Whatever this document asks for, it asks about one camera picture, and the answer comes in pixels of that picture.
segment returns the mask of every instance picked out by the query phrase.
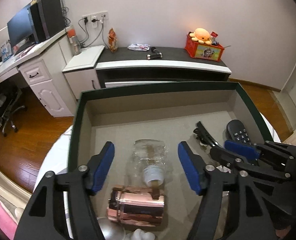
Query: computer monitor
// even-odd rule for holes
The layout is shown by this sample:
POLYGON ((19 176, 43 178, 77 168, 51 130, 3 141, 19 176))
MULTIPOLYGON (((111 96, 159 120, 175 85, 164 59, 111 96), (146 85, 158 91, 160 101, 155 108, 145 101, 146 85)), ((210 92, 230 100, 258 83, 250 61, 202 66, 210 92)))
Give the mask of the computer monitor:
POLYGON ((22 40, 29 38, 27 43, 20 46, 16 54, 30 47, 35 43, 35 39, 33 36, 33 29, 31 26, 29 13, 28 13, 29 7, 30 7, 30 4, 27 4, 19 12, 17 12, 16 15, 13 16, 12 19, 7 24, 11 48, 13 48, 22 40))

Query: pink fabric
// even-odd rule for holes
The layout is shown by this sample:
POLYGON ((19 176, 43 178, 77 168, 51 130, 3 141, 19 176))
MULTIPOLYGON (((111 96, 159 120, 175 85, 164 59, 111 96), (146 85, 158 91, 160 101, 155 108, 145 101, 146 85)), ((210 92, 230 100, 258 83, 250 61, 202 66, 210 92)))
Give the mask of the pink fabric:
POLYGON ((0 229, 5 233, 5 235, 13 240, 14 233, 17 229, 17 224, 12 220, 12 218, 7 214, 0 204, 0 229))

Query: remote control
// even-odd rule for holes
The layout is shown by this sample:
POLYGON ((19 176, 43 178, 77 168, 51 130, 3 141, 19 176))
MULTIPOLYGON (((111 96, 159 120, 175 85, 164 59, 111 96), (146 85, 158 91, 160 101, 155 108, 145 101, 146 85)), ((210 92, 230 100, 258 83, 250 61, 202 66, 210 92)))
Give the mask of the remote control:
POLYGON ((244 124, 237 119, 227 124, 227 134, 232 141, 252 145, 244 124))

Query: crate sticker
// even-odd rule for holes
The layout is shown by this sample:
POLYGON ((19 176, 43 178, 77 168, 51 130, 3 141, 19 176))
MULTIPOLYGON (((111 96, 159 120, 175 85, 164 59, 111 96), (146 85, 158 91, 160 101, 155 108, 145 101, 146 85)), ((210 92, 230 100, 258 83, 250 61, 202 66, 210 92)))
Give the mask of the crate sticker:
POLYGON ((198 45, 195 57, 218 60, 220 49, 208 47, 205 45, 198 45))

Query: power plug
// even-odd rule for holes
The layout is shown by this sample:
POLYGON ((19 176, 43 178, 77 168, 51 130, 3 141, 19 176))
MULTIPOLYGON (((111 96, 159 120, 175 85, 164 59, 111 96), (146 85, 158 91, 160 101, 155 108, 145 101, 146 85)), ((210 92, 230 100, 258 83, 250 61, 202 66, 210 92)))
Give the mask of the power plug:
POLYGON ((91 15, 91 17, 90 17, 90 20, 91 20, 91 22, 92 22, 92 27, 95 29, 95 28, 97 28, 98 27, 98 19, 97 19, 97 16, 95 16, 95 15, 91 15))

